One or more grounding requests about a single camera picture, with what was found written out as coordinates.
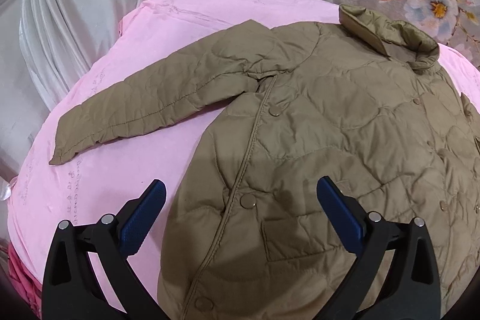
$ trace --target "jacket collar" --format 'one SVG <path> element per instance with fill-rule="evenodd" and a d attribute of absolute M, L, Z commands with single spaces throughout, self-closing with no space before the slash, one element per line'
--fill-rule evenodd
<path fill-rule="evenodd" d="M 392 46 L 407 49 L 414 55 L 407 61 L 414 71 L 422 71 L 435 65 L 440 47 L 428 34 L 409 22 L 391 21 L 383 14 L 364 7 L 342 4 L 340 23 L 352 34 L 361 38 L 384 56 L 393 56 Z"/>

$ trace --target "silver screw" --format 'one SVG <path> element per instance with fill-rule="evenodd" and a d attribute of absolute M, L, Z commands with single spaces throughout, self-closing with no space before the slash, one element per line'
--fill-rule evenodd
<path fill-rule="evenodd" d="M 59 227 L 60 229 L 67 229 L 67 227 L 68 227 L 69 224 L 70 224 L 70 223 L 68 222 L 68 220 L 62 220 L 62 221 L 60 221 L 58 227 Z"/>
<path fill-rule="evenodd" d="M 379 212 L 371 211 L 368 214 L 368 218 L 371 219 L 374 223 L 377 223 L 378 221 L 380 221 L 382 219 L 382 216 L 380 215 Z"/>
<path fill-rule="evenodd" d="M 113 217 L 113 214 L 106 214 L 102 217 L 102 224 L 108 225 L 113 221 L 114 218 L 115 217 Z"/>
<path fill-rule="evenodd" d="M 413 219 L 413 222 L 415 223 L 416 226 L 424 226 L 425 225 L 425 221 L 424 221 L 424 219 L 422 219 L 422 217 L 415 217 Z"/>

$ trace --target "clear plastic object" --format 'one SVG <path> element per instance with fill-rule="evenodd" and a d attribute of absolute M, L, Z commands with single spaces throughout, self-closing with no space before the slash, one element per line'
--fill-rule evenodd
<path fill-rule="evenodd" d="M 0 189 L 0 201 L 4 201 L 8 199 L 11 196 L 11 189 L 15 186 L 17 183 L 17 176 L 13 178 L 10 183 L 5 183 L 4 186 L 1 187 Z"/>

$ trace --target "pink bed sheet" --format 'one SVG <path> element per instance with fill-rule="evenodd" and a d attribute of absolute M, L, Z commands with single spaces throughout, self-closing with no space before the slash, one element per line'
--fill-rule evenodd
<path fill-rule="evenodd" d="M 138 197 L 155 178 L 168 198 L 138 254 L 129 262 L 156 299 L 160 248 L 168 205 L 205 128 L 222 108 L 204 111 L 174 127 L 93 148 L 59 167 L 48 165 L 58 119 L 96 92 L 215 31 L 254 19 L 267 27 L 297 21 L 338 23 L 338 6 L 321 0 L 148 0 L 122 20 L 109 53 L 52 111 L 23 163 L 9 199 L 8 228 L 21 261 L 39 281 L 58 222 L 96 222 Z M 441 64 L 480 107 L 480 73 L 462 55 L 441 46 Z M 92 263 L 108 301 L 121 307 L 99 261 Z"/>

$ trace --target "yellow flower center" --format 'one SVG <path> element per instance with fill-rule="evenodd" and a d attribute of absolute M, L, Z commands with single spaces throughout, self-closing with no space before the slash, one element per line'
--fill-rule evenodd
<path fill-rule="evenodd" d="M 435 18 L 442 19 L 447 14 L 448 7 L 442 2 L 430 2 L 430 5 Z"/>

